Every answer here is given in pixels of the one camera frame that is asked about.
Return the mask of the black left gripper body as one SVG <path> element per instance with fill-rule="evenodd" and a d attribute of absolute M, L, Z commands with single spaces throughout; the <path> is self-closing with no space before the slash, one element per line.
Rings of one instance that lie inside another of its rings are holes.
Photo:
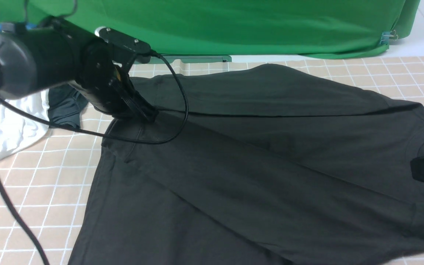
<path fill-rule="evenodd" d="M 108 45 L 92 41 L 81 49 L 81 66 L 70 84 L 94 107 L 115 119 L 129 119 L 132 99 L 144 99 L 135 90 L 128 74 L 113 63 Z"/>

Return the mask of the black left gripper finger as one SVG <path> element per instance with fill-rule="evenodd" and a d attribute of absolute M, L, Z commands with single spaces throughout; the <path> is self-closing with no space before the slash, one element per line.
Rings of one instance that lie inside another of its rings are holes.
<path fill-rule="evenodd" d="M 144 99 L 132 99 L 131 102 L 131 111 L 134 116 L 147 123 L 155 122 L 155 119 L 159 114 L 159 111 L 155 106 L 151 105 Z"/>

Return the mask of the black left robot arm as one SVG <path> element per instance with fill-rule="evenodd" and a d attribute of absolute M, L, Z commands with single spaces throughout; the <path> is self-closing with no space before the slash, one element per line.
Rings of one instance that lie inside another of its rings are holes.
<path fill-rule="evenodd" d="M 146 42 L 113 28 L 87 31 L 49 16 L 37 28 L 4 22 L 0 31 L 0 97 L 20 99 L 70 84 L 98 111 L 116 119 L 153 122 L 158 109 L 128 77 L 135 61 L 150 62 Z"/>

